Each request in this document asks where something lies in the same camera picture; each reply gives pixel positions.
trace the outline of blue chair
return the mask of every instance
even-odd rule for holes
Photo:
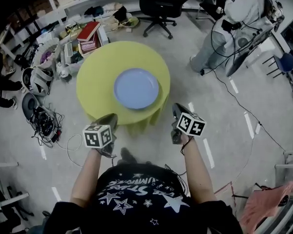
[[[293,56],[291,54],[284,53],[281,58],[279,58],[277,56],[273,56],[273,57],[269,58],[268,60],[264,61],[263,64],[272,58],[274,58],[274,62],[272,64],[270,64],[269,67],[271,65],[273,65],[274,63],[276,63],[278,68],[269,72],[267,74],[267,76],[270,75],[271,73],[277,71],[278,69],[281,71],[281,73],[277,74],[273,78],[276,78],[277,76],[279,76],[281,74],[284,74],[284,73],[287,73],[287,72],[290,72],[293,70]]]

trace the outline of black office chair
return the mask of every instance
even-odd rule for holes
[[[145,29],[143,36],[147,37],[147,32],[154,25],[160,25],[167,33],[168,39],[172,39],[171,32],[166,28],[166,22],[172,22],[176,26],[176,21],[167,18],[177,18],[181,15],[182,5],[188,0],[140,0],[139,5],[143,14],[150,18],[139,18],[152,23]]]

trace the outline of yellow round table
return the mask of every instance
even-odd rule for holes
[[[118,75],[130,68],[142,68],[159,82],[155,102],[142,110],[124,107],[114,96],[114,82]],[[163,58],[150,47],[132,41],[117,41],[93,52],[82,64],[77,75],[77,97],[92,118],[110,113],[118,115],[119,125],[128,125],[130,132],[139,127],[154,125],[165,106],[170,89],[170,75]]]

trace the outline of white jacket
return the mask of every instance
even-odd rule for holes
[[[227,0],[225,3],[225,15],[219,19],[214,27],[214,31],[225,36],[226,42],[232,42],[232,36],[221,27],[223,20],[235,24],[244,22],[246,25],[258,20],[264,12],[264,0]]]

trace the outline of white cable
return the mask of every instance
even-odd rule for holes
[[[73,137],[75,137],[75,136],[79,136],[79,137],[80,137],[80,144],[79,144],[79,146],[78,146],[75,150],[70,150],[70,149],[68,149],[68,143],[69,143],[69,141],[70,141]],[[72,159],[70,158],[70,156],[69,156],[69,154],[68,154],[68,151],[70,151],[70,152],[75,152],[75,151],[77,151],[77,150],[80,148],[80,146],[82,145],[82,142],[83,142],[83,137],[82,137],[80,134],[75,134],[75,135],[71,136],[71,137],[68,139],[68,141],[67,141],[67,143],[66,143],[66,148],[63,148],[62,146],[60,146],[59,143],[58,143],[57,141],[56,141],[56,144],[57,144],[61,149],[63,149],[63,150],[66,151],[67,156],[68,156],[69,160],[70,160],[72,163],[74,163],[75,165],[77,165],[77,166],[79,166],[79,167],[82,167],[82,166],[80,166],[79,164],[77,164],[77,163],[75,163],[74,161],[72,161]]]

